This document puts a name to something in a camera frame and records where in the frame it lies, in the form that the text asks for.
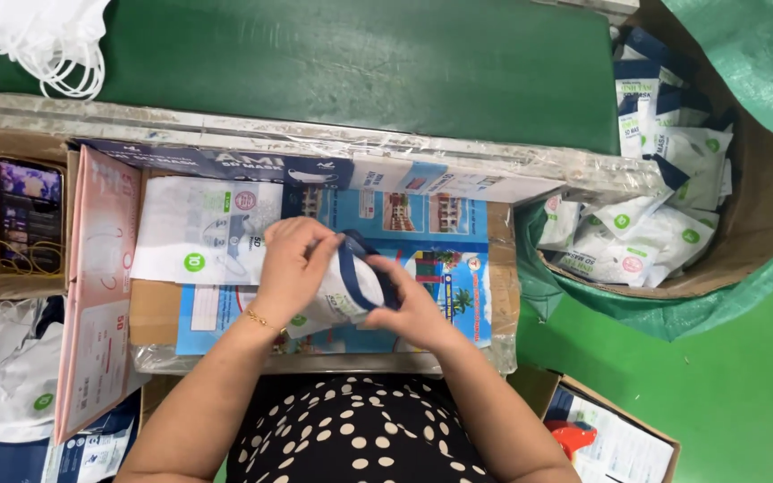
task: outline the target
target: phone screen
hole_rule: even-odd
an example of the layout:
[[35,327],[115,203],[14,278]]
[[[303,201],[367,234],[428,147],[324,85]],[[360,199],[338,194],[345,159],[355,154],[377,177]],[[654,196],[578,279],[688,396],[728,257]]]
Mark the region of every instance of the phone screen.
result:
[[[21,270],[32,265],[17,253],[31,256],[37,268],[53,272],[61,267],[62,171],[36,162],[0,158],[0,259]],[[29,255],[28,247],[41,243]],[[59,253],[44,247],[54,247]],[[6,267],[10,263],[2,262]]]

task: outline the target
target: polka dot shirt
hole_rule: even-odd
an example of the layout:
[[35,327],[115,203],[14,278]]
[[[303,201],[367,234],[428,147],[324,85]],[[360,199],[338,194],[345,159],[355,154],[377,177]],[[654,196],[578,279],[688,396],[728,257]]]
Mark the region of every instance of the polka dot shirt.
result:
[[304,387],[260,416],[247,413],[228,481],[494,483],[438,387],[377,375]]

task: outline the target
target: hand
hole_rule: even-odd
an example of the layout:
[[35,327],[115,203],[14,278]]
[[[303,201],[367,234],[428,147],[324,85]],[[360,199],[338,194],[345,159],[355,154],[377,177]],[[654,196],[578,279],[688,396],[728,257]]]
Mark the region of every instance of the hand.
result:
[[372,310],[363,324],[365,327],[389,329],[413,346],[435,355],[467,342],[467,338],[443,317],[429,292],[401,265],[380,255],[371,255],[366,262],[389,275],[399,290],[401,309]]
[[264,232],[267,253],[261,282],[250,309],[280,329],[315,297],[330,258],[344,235],[337,235],[312,218],[278,221]]

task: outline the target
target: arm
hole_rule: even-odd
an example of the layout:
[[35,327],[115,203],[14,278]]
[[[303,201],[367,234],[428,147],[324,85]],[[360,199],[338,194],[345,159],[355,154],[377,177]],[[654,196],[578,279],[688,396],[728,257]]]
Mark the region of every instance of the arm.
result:
[[[241,426],[279,329],[312,301],[341,237],[315,220],[290,218],[264,234],[259,292],[145,424],[117,483],[213,481]],[[310,257],[306,249],[320,241]]]
[[387,258],[367,261],[389,273],[402,305],[398,312],[373,310],[366,325],[388,328],[434,353],[467,434],[491,474],[512,483],[580,483],[547,428],[484,354],[443,318],[422,285]]

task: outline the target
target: gold bracelet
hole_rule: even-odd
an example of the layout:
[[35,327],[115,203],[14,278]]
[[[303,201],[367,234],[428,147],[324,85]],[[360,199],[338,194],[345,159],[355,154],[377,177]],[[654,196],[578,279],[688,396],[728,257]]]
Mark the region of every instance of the gold bracelet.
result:
[[[268,325],[267,321],[263,317],[259,316],[255,312],[252,312],[252,310],[246,309],[246,314],[249,315],[249,318],[252,319],[253,321],[259,322],[259,323],[261,323],[261,325],[263,325],[263,326],[265,326],[267,328],[271,328],[273,330],[276,330],[276,328],[274,326]],[[285,327],[282,327],[281,329],[279,329],[279,335],[283,335],[283,334],[285,334],[285,332],[286,332],[285,331]]]

